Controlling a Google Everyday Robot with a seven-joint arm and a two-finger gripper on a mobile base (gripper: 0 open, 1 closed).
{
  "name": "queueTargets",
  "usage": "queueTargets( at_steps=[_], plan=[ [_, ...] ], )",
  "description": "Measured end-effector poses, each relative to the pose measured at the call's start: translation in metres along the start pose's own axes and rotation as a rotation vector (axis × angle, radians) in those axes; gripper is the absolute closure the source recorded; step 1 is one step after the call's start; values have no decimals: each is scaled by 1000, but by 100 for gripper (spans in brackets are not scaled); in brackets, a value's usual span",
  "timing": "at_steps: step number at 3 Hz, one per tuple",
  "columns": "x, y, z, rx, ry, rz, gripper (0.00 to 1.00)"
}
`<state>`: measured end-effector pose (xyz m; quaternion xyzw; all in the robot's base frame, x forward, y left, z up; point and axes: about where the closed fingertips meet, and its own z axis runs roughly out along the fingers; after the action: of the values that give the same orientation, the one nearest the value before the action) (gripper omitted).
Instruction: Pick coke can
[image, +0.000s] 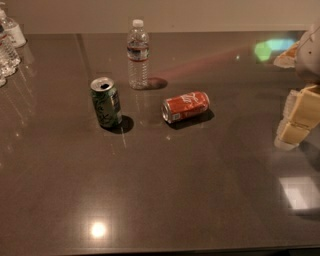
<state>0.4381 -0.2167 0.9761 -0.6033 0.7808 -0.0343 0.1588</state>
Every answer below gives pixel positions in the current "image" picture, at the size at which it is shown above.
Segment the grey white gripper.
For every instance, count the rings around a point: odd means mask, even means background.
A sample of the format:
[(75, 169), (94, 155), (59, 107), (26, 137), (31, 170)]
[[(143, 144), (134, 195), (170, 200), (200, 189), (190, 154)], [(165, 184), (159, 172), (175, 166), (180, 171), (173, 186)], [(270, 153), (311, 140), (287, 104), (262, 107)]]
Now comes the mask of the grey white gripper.
[[(302, 35), (295, 58), (298, 76), (309, 84), (320, 84), (320, 23), (314, 23)], [(320, 123), (320, 86), (307, 85), (291, 90), (286, 98), (274, 145), (289, 151), (309, 135)]]

